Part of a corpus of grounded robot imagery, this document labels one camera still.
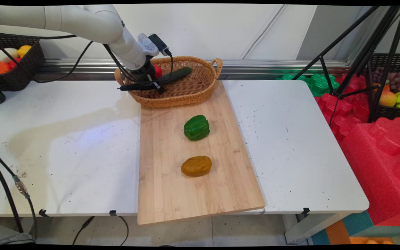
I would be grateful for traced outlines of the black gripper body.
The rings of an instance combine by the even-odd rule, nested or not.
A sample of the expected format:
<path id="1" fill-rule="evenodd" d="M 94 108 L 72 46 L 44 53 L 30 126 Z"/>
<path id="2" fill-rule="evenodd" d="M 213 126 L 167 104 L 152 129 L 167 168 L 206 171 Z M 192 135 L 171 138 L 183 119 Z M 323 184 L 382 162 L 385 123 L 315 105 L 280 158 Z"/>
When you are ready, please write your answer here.
<path id="1" fill-rule="evenodd" d="M 138 77 L 140 76 L 147 76 L 150 74 L 151 76 L 156 77 L 156 69 L 151 63 L 151 61 L 147 61 L 140 69 L 132 70 L 131 71 L 131 81 L 135 81 L 138 83 Z"/>

